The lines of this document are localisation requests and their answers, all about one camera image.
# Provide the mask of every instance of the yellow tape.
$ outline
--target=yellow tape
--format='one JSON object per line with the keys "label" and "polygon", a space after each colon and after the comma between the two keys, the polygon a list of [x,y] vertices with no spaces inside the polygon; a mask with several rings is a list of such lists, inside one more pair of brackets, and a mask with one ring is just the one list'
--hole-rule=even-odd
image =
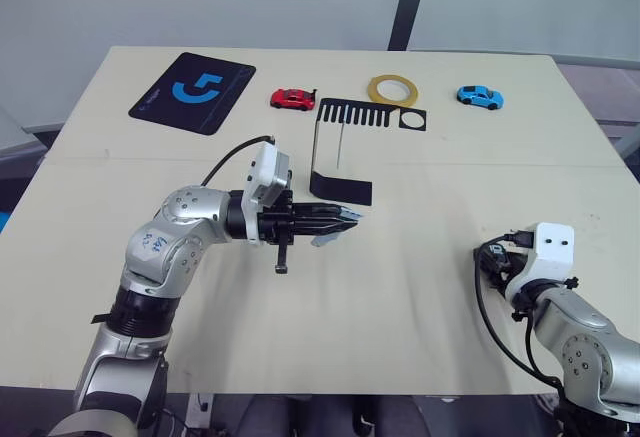
{"label": "yellow tape", "polygon": [[[407,97],[404,100],[385,99],[383,96],[380,95],[380,92],[378,92],[378,84],[385,80],[395,80],[396,82],[400,82],[406,85],[407,89],[409,89],[409,97]],[[378,77],[374,77],[373,79],[371,79],[371,82],[369,82],[369,86],[367,87],[367,93],[369,94],[369,98],[372,101],[377,102],[378,104],[390,104],[390,105],[398,105],[400,107],[411,107],[413,104],[416,103],[416,100],[418,100],[418,89],[416,88],[415,85],[413,85],[413,82],[399,75],[380,75]]]}

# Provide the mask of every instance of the beige table surface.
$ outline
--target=beige table surface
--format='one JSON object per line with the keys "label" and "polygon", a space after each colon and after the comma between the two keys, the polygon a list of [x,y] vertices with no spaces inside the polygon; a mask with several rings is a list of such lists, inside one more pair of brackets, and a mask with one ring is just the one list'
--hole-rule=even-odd
{"label": "beige table surface", "polygon": [[[257,67],[213,136],[127,115],[185,50]],[[361,224],[331,245],[296,239],[288,275],[273,272],[272,246],[211,248],[174,321],[169,390],[544,391],[482,326],[471,259],[482,241],[541,220],[575,227],[578,292],[640,339],[640,187],[550,58],[114,47],[0,234],[0,385],[75,386],[132,232],[236,143],[275,135],[296,200],[317,200],[307,190],[315,112],[270,108],[275,88],[368,100],[369,79],[386,73],[419,88],[427,132],[345,132],[346,171],[374,182],[373,206],[353,206]],[[499,89],[505,107],[459,104],[455,90],[469,84]],[[253,152],[212,186],[242,188]],[[524,356],[524,324],[496,293],[487,306]]]}

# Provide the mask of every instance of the mouse pad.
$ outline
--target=mouse pad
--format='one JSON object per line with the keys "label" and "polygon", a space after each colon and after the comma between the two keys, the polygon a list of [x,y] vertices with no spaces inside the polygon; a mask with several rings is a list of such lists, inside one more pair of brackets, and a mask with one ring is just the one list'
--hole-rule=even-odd
{"label": "mouse pad", "polygon": [[212,135],[256,68],[185,52],[129,111],[135,119]]}

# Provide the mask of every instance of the red toy car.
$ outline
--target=red toy car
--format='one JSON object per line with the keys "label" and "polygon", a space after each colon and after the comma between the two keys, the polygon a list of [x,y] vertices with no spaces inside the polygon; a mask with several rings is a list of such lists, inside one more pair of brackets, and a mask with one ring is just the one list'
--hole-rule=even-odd
{"label": "red toy car", "polygon": [[305,92],[300,89],[278,89],[271,96],[271,107],[311,110],[316,105],[316,90]]}

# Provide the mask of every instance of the white wall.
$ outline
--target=white wall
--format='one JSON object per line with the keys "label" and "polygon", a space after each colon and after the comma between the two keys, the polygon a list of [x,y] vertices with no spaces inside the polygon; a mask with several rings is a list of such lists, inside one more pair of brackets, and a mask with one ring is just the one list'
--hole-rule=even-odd
{"label": "white wall", "polygon": [[112,45],[383,50],[397,3],[0,0],[0,104],[29,128],[63,122]]}
{"label": "white wall", "polygon": [[640,0],[421,0],[409,48],[640,61]]}

